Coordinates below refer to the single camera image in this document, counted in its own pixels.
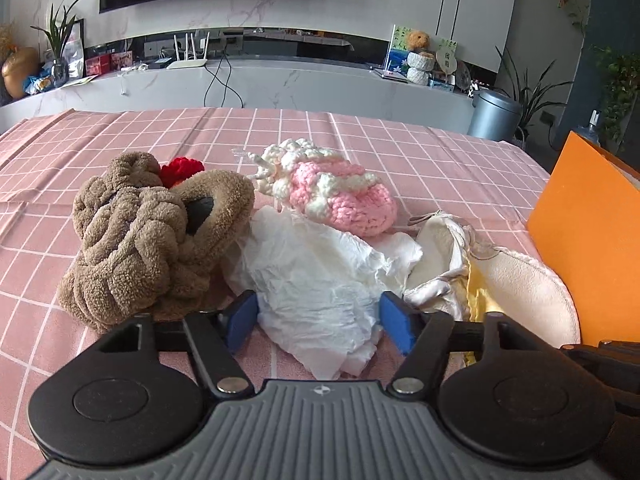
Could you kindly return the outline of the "cream round fabric pad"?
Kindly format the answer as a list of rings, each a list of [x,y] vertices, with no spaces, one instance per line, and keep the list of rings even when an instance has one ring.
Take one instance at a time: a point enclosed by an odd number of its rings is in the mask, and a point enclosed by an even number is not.
[[[548,266],[500,247],[470,252],[469,263],[466,299],[472,322],[498,312],[555,348],[582,341],[573,299]]]

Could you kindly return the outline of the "brown knotted plush toy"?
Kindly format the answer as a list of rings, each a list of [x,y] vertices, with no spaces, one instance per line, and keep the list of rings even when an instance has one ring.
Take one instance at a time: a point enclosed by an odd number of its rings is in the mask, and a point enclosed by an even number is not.
[[[237,172],[198,171],[167,186],[152,154],[119,155],[76,194],[80,249],[58,303],[101,334],[138,313],[178,321],[204,309],[254,203],[252,181]]]

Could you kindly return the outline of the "white tissue paper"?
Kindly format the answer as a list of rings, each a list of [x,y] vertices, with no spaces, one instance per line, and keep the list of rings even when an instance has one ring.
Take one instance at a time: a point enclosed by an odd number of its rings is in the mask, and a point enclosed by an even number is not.
[[[406,233],[372,242],[265,206],[221,260],[236,294],[258,298],[266,335],[317,379],[358,376],[381,337],[378,302],[401,295],[421,246]]]

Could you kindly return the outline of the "pink white crochet item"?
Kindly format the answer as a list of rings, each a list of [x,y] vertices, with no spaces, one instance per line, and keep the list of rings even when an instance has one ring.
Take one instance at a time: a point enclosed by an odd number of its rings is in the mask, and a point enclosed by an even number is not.
[[[329,148],[288,139],[247,153],[259,193],[307,219],[356,236],[375,237],[397,219],[393,194],[381,179]]]

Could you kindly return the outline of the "white shell fabric piece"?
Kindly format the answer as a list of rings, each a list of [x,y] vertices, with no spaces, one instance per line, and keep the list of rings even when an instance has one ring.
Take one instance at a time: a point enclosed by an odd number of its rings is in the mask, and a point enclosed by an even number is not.
[[[419,228],[416,242],[422,257],[407,278],[404,303],[420,311],[445,312],[459,322],[477,322],[477,302],[469,292],[472,226],[441,210],[413,217],[409,226]]]

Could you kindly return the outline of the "blue water jug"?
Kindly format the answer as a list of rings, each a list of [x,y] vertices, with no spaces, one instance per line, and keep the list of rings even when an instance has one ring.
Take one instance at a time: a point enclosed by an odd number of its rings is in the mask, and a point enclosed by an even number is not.
[[[591,112],[588,125],[580,127],[577,130],[577,133],[590,143],[600,146],[600,136],[598,131],[599,122],[600,112],[598,110],[593,110]]]

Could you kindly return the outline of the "pink checkered tablecloth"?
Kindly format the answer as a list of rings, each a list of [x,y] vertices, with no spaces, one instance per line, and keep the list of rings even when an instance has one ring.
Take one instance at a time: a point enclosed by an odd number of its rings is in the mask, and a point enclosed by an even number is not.
[[[89,113],[23,119],[1,133],[1,474],[26,478],[42,461],[26,408],[46,378],[93,343],[64,312],[58,282],[79,247],[78,188],[117,155],[195,158],[251,174],[248,153],[306,138],[374,172],[398,203],[398,229],[434,210],[465,219],[493,243],[532,254],[526,220],[548,174],[507,143],[401,122],[239,108]]]

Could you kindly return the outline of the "grey metal trash bin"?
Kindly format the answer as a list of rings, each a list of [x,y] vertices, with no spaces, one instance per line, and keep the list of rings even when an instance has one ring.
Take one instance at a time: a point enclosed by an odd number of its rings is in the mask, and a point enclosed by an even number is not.
[[[474,94],[474,112],[468,136],[491,141],[511,141],[520,123],[523,107],[505,94],[482,89]]]

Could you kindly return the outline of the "tall floor plant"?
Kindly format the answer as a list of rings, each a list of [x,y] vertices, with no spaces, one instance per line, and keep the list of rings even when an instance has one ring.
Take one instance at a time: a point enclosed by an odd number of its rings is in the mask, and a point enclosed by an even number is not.
[[[497,84],[495,90],[517,102],[521,107],[521,116],[515,129],[514,139],[525,146],[529,137],[528,128],[534,115],[547,107],[565,106],[563,102],[549,100],[547,94],[557,88],[570,87],[574,81],[546,83],[548,73],[555,66],[555,60],[540,73],[535,81],[529,81],[528,69],[522,72],[518,70],[508,48],[502,51],[496,48],[496,51],[500,58],[500,67],[506,73],[506,83]]]

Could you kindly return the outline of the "trailing plant on cabinet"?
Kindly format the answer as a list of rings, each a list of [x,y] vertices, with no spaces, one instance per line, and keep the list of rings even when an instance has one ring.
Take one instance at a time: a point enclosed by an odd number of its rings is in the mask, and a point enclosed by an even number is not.
[[[639,95],[639,52],[593,46],[601,78],[599,138],[602,148],[620,147],[622,123]]]

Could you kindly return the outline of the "red box on console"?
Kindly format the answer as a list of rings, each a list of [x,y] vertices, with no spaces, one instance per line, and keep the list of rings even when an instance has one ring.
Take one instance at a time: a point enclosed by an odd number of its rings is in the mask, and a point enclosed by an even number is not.
[[[112,57],[108,53],[88,58],[85,62],[87,76],[102,76],[112,71]]]

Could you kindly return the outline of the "white wifi router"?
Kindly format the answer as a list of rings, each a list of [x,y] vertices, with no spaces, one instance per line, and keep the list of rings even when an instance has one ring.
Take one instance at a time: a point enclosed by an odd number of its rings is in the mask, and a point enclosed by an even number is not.
[[[195,35],[193,32],[186,32],[183,36],[182,44],[178,43],[178,36],[174,36],[175,59],[167,66],[168,70],[183,70],[184,68],[204,67],[207,62],[209,36],[206,36],[204,48],[201,54],[195,47]]]

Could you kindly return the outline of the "teddy bear on stand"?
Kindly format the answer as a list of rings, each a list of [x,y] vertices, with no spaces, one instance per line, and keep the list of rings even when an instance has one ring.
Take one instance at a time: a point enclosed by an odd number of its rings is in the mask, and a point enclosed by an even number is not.
[[[431,54],[430,36],[422,30],[412,30],[407,37],[407,79],[413,84],[427,86],[431,79],[431,71],[435,66],[435,57]]]

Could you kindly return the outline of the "white marble tv console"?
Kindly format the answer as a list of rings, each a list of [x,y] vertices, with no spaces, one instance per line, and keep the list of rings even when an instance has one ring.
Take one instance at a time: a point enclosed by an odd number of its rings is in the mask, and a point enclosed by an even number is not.
[[[234,58],[185,70],[110,73],[28,96],[2,107],[1,130],[69,108],[120,113],[202,106],[329,112],[456,133],[468,131],[473,113],[464,94],[386,80],[366,68]]]

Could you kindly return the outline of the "green plant in glass vase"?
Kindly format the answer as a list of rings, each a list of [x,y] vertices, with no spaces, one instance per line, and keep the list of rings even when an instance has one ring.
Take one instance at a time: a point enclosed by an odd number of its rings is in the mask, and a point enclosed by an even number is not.
[[[64,58],[64,49],[70,35],[80,18],[75,13],[75,8],[81,0],[74,0],[68,6],[61,3],[59,6],[51,4],[46,27],[32,25],[32,29],[42,32],[47,37],[52,55],[51,77],[55,88],[61,88],[70,80],[70,69]]]

